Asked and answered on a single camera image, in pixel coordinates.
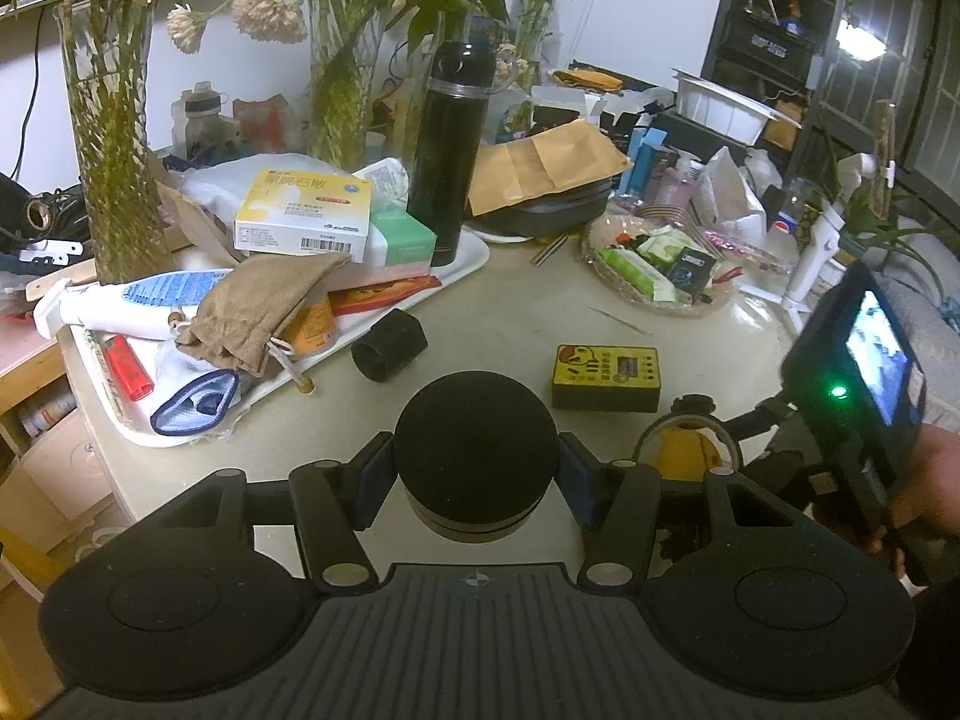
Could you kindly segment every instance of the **red packet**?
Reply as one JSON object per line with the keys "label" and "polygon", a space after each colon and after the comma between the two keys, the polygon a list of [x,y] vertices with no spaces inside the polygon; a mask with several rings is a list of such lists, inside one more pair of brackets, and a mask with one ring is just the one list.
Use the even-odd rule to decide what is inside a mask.
{"label": "red packet", "polygon": [[386,308],[399,303],[403,298],[423,290],[440,287],[442,282],[436,276],[415,276],[388,281],[386,284],[371,284],[368,287],[355,287],[352,290],[339,290],[330,293],[330,305],[337,317],[344,314],[362,314],[378,308]]}

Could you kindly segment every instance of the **drawstring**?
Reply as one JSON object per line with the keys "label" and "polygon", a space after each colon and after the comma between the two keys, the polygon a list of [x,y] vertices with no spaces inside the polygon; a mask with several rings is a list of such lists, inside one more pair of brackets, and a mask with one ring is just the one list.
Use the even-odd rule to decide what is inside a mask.
{"label": "drawstring", "polygon": [[290,361],[290,356],[294,354],[293,346],[280,338],[270,338],[270,341],[267,341],[267,354],[279,362],[283,369],[290,374],[290,378],[296,382],[296,389],[299,392],[309,394],[309,392],[314,391],[313,381],[310,377],[297,371]]}

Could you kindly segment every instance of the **white tray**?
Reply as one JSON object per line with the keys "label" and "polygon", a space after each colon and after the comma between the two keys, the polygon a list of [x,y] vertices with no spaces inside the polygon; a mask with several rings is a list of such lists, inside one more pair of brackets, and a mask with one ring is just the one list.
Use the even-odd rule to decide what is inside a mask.
{"label": "white tray", "polygon": [[[443,288],[449,287],[454,282],[459,281],[464,276],[480,269],[486,264],[488,259],[490,259],[490,250],[487,248],[487,245],[480,240],[477,235],[464,230],[460,234],[457,259],[450,265],[444,266],[443,268],[434,268],[430,271],[430,274],[437,276],[440,282],[442,282],[440,287],[433,288],[432,290],[423,290],[415,295],[410,295],[409,298],[400,300],[399,303],[395,303],[384,309],[337,317],[337,329],[340,330],[340,337],[337,338],[337,343],[334,344],[333,348],[325,352],[320,352],[320,354],[312,355],[311,357],[304,357],[302,360],[294,362],[294,366],[299,371],[314,367],[314,365],[317,365],[318,362],[324,358],[329,357],[338,349],[343,348],[356,338],[362,336],[378,319],[390,310],[395,308],[408,309],[411,306],[415,306],[422,300],[426,300],[426,298],[430,298],[431,295],[435,295],[435,293],[443,290]],[[133,424],[128,426],[121,423],[116,415],[114,415],[113,408],[110,405],[109,396],[107,395],[107,385],[104,382],[97,358],[86,342],[85,335],[83,334],[85,330],[83,330],[83,327],[73,325],[70,327],[70,331],[73,333],[74,341],[77,343],[77,348],[80,351],[80,360],[83,360],[83,367],[86,368],[90,380],[93,381],[93,389],[97,392],[97,396],[104,410],[107,412],[107,416],[109,416],[110,421],[113,423],[113,426],[125,439],[140,446],[178,446],[221,434],[224,430],[229,429],[230,426],[236,423],[236,420],[241,418],[254,403],[266,397],[279,386],[283,386],[290,381],[290,375],[286,371],[280,372],[279,375],[271,379],[255,381],[253,387],[244,395],[243,399],[227,412],[224,420],[216,428],[206,433],[184,437],[158,436],[150,427],[150,414],[154,412],[157,405],[160,405],[154,403],[154,396],[152,396],[152,394],[147,395],[147,397],[137,403],[127,403],[126,406],[130,412],[130,418]],[[136,354],[141,365],[143,365],[144,370],[147,371],[147,375],[149,375],[151,379],[157,378],[155,358],[157,357],[157,348],[160,346],[160,341],[146,341],[144,338],[128,338],[128,341],[134,354]]]}

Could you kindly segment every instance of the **black thermos bottle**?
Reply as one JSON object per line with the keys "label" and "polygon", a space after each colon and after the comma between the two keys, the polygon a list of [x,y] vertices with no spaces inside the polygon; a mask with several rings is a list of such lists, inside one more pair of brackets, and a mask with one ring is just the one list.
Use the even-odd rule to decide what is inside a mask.
{"label": "black thermos bottle", "polygon": [[448,40],[433,59],[407,213],[437,234],[434,266],[457,256],[495,72],[496,57],[486,43]]}

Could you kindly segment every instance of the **white bottle with blue label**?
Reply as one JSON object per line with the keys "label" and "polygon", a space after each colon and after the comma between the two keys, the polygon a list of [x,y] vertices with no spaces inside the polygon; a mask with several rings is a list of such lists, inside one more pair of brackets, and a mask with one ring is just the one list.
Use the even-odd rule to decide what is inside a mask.
{"label": "white bottle with blue label", "polygon": [[88,287],[71,287],[67,279],[61,279],[37,303],[34,324],[45,338],[56,336],[65,324],[76,324],[88,330],[165,341],[171,337],[171,309],[193,319],[200,300],[228,273],[227,268],[174,271],[131,284]]}

